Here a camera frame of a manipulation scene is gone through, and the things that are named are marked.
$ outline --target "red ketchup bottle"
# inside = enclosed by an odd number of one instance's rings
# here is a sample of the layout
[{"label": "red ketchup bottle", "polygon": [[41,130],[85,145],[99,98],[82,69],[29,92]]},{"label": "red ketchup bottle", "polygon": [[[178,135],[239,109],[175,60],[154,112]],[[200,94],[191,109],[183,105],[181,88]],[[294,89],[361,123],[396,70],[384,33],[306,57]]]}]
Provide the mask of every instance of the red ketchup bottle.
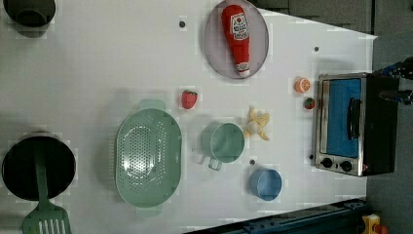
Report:
[{"label": "red ketchup bottle", "polygon": [[231,5],[222,12],[225,36],[234,56],[240,76],[247,77],[249,72],[249,30],[242,7]]}]

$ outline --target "yellow toy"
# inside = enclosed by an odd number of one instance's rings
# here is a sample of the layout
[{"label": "yellow toy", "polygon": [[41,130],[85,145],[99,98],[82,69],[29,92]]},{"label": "yellow toy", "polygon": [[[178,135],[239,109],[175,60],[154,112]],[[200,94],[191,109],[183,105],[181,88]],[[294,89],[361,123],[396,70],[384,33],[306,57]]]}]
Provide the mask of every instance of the yellow toy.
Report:
[{"label": "yellow toy", "polygon": [[264,127],[270,121],[270,114],[265,113],[257,116],[253,106],[249,108],[248,124],[244,130],[244,137],[248,138],[251,135],[258,134],[262,139],[270,140],[264,133]]}]

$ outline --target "white bottle cap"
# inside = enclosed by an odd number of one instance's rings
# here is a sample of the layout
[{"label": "white bottle cap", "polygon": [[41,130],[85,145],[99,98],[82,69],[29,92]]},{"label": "white bottle cap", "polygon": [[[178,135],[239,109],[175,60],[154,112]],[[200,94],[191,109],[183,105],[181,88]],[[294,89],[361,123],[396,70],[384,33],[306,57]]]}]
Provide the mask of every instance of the white bottle cap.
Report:
[{"label": "white bottle cap", "polygon": [[251,74],[251,72],[249,70],[240,71],[240,75],[243,78],[247,77],[249,74]]}]

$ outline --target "oven handle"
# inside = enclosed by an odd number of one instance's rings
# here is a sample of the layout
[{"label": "oven handle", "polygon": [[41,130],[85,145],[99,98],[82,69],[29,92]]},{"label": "oven handle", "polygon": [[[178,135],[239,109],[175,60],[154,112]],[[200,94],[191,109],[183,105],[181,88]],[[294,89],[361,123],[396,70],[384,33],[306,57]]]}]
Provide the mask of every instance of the oven handle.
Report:
[{"label": "oven handle", "polygon": [[349,109],[347,113],[347,134],[349,140],[358,138],[359,133],[359,124],[360,124],[360,108],[361,100],[350,98]]}]

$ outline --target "gray floor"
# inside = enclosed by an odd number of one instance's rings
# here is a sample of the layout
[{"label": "gray floor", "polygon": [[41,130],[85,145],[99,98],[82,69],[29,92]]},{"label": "gray floor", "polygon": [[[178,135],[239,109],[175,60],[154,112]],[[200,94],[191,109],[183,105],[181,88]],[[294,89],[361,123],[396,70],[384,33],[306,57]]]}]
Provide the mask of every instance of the gray floor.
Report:
[{"label": "gray floor", "polygon": [[[413,0],[248,0],[256,7],[375,35],[411,30]],[[374,28],[372,3],[375,2]]]},{"label": "gray floor", "polygon": [[[374,45],[373,69],[413,57],[413,0],[250,0],[255,6],[380,36]],[[413,81],[401,80],[413,90]],[[395,172],[370,176],[367,202],[394,234],[413,233],[413,106],[398,111]]]},{"label": "gray floor", "polygon": [[[374,42],[373,69],[413,56],[413,31],[380,36]],[[401,90],[413,81],[400,80]],[[389,225],[391,233],[413,233],[413,105],[400,105],[394,173],[367,179],[367,202]]]}]

